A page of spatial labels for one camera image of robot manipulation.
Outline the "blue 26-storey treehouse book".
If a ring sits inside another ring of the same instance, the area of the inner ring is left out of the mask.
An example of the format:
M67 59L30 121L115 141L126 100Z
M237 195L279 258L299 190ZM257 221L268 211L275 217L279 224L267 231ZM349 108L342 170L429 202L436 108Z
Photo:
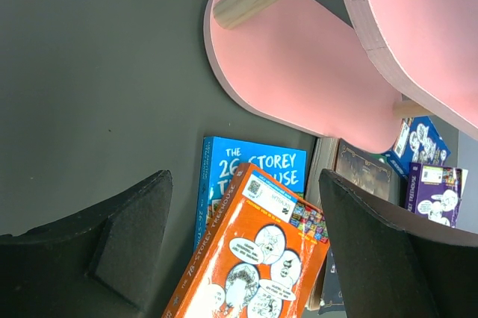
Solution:
M254 170L275 179L302 196L305 192L307 153L302 149L254 143L226 137L204 137L199 171L193 247L202 241L216 216L237 170Z

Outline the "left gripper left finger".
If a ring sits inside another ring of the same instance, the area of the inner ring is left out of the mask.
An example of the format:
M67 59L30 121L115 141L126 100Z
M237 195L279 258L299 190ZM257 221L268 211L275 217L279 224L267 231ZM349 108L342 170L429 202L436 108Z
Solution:
M155 276L173 177L127 190L24 234L1 236L3 317L141 317Z

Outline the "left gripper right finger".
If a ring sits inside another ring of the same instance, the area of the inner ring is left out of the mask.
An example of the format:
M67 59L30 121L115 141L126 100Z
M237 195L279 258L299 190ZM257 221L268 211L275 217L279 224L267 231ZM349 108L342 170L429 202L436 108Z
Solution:
M348 317L476 317L477 235L325 169L319 189Z

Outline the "dark tale of two cities book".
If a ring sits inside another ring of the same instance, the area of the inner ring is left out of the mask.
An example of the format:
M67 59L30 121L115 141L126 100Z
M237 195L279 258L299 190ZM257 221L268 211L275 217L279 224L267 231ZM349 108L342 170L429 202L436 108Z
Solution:
M389 198L392 169L378 155L369 155L344 140L322 137L316 139L305 188L305 200L318 208L321 207L319 176L323 169L338 173L381 199ZM332 252L326 256L306 307L319 314L345 310Z

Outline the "orange 78-storey treehouse book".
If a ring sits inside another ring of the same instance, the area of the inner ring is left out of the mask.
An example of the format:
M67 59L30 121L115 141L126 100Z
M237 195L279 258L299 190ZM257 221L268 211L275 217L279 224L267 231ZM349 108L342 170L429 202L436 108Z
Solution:
M301 317L329 251L321 209L237 170L163 317Z

